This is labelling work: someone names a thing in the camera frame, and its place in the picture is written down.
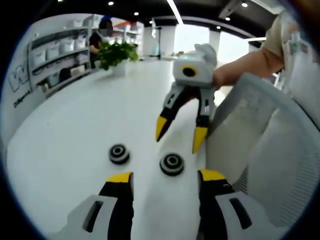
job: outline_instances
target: window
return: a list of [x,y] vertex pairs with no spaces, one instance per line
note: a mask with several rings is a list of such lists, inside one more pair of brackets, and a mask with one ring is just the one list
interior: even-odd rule
[[190,52],[195,50],[195,44],[208,44],[209,35],[207,27],[179,24],[175,28],[174,52]]
[[227,32],[221,32],[217,53],[218,62],[227,64],[249,52],[248,41]]

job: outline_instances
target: ceiling light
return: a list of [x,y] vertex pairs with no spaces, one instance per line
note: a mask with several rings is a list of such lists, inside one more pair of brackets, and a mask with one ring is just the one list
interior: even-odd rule
[[267,38],[266,37],[252,37],[252,38],[246,38],[244,40],[248,42],[255,42],[255,41],[265,41]]
[[180,16],[180,13],[179,13],[179,11],[177,9],[177,6],[176,6],[174,0],[166,0],[166,1],[168,2],[168,4],[169,4],[169,6],[170,6],[170,8],[171,8],[176,20],[178,21],[178,24],[184,24],[184,21],[182,21],[182,18]]

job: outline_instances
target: potted plant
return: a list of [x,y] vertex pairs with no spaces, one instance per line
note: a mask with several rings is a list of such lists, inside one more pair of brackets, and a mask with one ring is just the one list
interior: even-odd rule
[[116,76],[126,74],[127,60],[135,62],[138,58],[136,46],[127,42],[113,44],[104,42],[97,55],[97,60],[100,60],[100,68],[108,70],[112,67],[113,74]]

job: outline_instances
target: white table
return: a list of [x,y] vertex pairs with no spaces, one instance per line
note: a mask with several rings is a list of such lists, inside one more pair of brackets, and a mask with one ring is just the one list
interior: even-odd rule
[[[157,117],[173,82],[172,62],[138,62],[125,78],[107,75],[101,70],[62,89],[16,131],[7,167],[19,202],[42,233],[54,233],[108,177],[131,171],[131,239],[194,240],[200,220],[197,170],[205,166],[204,146],[192,155],[198,101],[182,107],[156,143]],[[108,159],[117,143],[131,152],[125,166]],[[160,170],[168,152],[184,158],[184,172],[177,177]]]

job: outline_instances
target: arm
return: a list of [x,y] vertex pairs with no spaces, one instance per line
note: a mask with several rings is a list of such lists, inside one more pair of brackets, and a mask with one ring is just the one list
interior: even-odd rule
[[219,67],[214,72],[214,83],[219,87],[234,85],[242,73],[251,73],[265,78],[283,67],[284,63],[280,57],[267,49],[261,48]]
[[225,64],[214,72],[214,83],[230,86],[237,83],[242,73],[251,73],[261,78],[268,77],[284,67],[281,40],[281,22],[277,17],[266,34],[266,41],[258,51],[253,51],[236,61]]
[[94,45],[90,45],[90,52],[93,54],[97,54],[99,52],[99,49],[96,48]]

